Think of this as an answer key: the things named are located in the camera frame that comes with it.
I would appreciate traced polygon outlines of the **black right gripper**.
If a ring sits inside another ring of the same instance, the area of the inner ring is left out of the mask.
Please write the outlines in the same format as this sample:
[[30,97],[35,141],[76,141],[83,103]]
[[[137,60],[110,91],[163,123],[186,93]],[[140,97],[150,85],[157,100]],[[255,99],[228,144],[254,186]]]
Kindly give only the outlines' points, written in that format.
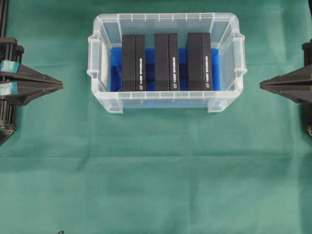
[[304,67],[287,74],[262,81],[260,88],[295,103],[312,102],[312,39],[302,44]]

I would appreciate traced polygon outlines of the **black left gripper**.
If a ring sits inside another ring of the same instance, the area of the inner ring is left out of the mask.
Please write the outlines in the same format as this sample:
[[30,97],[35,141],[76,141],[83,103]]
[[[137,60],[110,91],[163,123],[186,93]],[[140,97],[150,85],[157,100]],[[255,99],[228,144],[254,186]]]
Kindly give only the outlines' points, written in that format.
[[61,81],[21,65],[23,54],[24,48],[14,37],[0,38],[0,76],[8,80],[28,81],[1,82],[1,99],[25,106],[34,99],[63,89]]

